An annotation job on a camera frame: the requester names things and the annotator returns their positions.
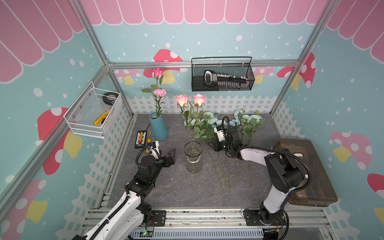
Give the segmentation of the small blue rose stem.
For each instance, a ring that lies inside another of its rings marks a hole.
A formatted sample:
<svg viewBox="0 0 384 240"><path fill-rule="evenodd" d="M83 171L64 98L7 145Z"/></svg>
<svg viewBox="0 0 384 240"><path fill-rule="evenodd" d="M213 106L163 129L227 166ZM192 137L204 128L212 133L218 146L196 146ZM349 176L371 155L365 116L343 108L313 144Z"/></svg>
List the small blue rose stem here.
<svg viewBox="0 0 384 240"><path fill-rule="evenodd" d="M234 124L238 128L239 132L241 133L242 142L245 143L246 137L247 137L245 126L248 124L249 115L245 114L245 111L241 109L241 110L235 111L234 117L235 117Z"/></svg>

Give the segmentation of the clear glass vase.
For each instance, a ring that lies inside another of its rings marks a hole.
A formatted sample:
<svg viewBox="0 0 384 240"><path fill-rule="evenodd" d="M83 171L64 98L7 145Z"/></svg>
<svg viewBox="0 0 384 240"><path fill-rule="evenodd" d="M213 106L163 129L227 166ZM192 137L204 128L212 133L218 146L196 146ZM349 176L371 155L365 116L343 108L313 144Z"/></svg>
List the clear glass vase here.
<svg viewBox="0 0 384 240"><path fill-rule="evenodd" d="M196 141L190 141L184 146L184 154L187 157L187 170L190 173L196 174L201 171L203 165L201 155L203 147Z"/></svg>

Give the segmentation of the light blue rose bouquet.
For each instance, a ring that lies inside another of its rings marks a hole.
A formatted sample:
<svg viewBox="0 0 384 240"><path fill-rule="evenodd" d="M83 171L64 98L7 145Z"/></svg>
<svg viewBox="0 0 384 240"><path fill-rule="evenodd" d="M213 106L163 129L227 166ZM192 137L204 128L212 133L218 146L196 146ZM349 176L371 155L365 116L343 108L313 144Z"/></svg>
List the light blue rose bouquet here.
<svg viewBox="0 0 384 240"><path fill-rule="evenodd" d="M200 139L207 149L209 158L213 165L214 173L216 174L217 180L219 182L219 188L222 190L223 186L218 173L218 169L216 167L212 154L208 149L209 141L212 141L214 139L214 127L216 126L217 121L218 118L211 112L194 112L192 114L191 126L194 129L195 138Z"/></svg>

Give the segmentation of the teal ceramic vase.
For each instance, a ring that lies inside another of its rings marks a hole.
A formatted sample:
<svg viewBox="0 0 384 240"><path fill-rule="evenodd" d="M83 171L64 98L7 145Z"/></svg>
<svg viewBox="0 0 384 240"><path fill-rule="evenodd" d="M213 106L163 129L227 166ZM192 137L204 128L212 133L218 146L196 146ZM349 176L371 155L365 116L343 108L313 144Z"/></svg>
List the teal ceramic vase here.
<svg viewBox="0 0 384 240"><path fill-rule="evenodd" d="M168 130L162 115L158 116L156 112L153 112L149 115L149 120L156 140L165 140L168 137Z"/></svg>

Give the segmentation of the large blue rose stem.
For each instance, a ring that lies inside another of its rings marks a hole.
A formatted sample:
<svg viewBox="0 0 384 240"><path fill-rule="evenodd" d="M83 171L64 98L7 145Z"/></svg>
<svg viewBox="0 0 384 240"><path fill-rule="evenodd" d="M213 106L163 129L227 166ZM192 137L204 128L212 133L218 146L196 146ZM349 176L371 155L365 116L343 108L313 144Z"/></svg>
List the large blue rose stem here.
<svg viewBox="0 0 384 240"><path fill-rule="evenodd" d="M259 113L255 112L254 115L248 117L246 127L246 135L250 136L250 145L253 143L254 133L257 128L262 128L265 120L259 115Z"/></svg>

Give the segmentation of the light blue rose stem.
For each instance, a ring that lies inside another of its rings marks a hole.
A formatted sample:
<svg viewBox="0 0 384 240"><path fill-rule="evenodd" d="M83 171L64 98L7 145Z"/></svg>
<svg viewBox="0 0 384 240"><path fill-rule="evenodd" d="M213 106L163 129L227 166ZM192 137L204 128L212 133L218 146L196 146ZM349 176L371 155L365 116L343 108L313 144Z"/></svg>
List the light blue rose stem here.
<svg viewBox="0 0 384 240"><path fill-rule="evenodd" d="M217 136L217 133L215 132L215 129L219 132L222 129L222 120L219 120L217 117L214 117L212 120L210 120L211 126L213 129L213 140L211 143L212 149L216 153L217 160L219 163L219 168L221 172L221 176L223 177L229 194L231 193L231 182L229 177L229 172L226 170L226 158L224 156L224 151L222 150L221 143L219 140L219 137Z"/></svg>

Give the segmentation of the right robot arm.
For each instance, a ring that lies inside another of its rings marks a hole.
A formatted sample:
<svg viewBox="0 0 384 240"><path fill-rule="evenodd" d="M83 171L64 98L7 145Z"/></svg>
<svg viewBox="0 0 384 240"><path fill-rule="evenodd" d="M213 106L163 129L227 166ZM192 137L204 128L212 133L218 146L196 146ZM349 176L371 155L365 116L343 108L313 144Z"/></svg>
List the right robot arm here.
<svg viewBox="0 0 384 240"><path fill-rule="evenodd" d="M281 220L288 225L285 205L293 193L307 188L312 181L312 174L306 163L288 149L266 149L241 142L239 135L225 124L228 116L222 118L221 124L214 128L218 139L213 143L217 152L225 151L227 157L261 164L267 167L272 183L267 198L261 203L259 210L244 210L244 218L248 226L272 226Z"/></svg>

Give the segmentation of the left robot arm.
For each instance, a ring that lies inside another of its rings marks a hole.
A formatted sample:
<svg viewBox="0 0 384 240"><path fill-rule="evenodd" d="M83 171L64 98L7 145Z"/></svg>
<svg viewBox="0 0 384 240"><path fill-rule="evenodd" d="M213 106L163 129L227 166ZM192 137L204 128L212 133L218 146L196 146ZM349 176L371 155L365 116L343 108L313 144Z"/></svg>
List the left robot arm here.
<svg viewBox="0 0 384 240"><path fill-rule="evenodd" d="M144 199L155 187L161 170L176 163L176 149L163 156L159 146L154 141L141 149L135 158L138 171L124 186L119 201L95 227L84 236L74 236L74 240L125 240L135 228L154 223L152 206Z"/></svg>

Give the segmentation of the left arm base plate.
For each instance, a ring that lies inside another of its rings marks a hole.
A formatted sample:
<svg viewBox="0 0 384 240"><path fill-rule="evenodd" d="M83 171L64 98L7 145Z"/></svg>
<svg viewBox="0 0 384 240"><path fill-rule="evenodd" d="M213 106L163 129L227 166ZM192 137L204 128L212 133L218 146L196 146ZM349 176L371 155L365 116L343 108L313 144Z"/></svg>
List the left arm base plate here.
<svg viewBox="0 0 384 240"><path fill-rule="evenodd" d="M166 221L166 211L151 211L149 227L164 227Z"/></svg>

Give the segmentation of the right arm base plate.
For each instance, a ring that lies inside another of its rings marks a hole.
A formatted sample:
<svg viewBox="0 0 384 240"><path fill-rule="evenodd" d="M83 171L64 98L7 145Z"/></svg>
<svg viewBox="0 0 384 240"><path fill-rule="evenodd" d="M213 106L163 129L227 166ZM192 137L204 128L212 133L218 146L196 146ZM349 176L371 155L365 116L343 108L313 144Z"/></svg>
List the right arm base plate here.
<svg viewBox="0 0 384 240"><path fill-rule="evenodd" d="M283 227L287 225L287 218L283 211L270 214L267 210L250 210L244 209L243 216L247 226L277 226Z"/></svg>

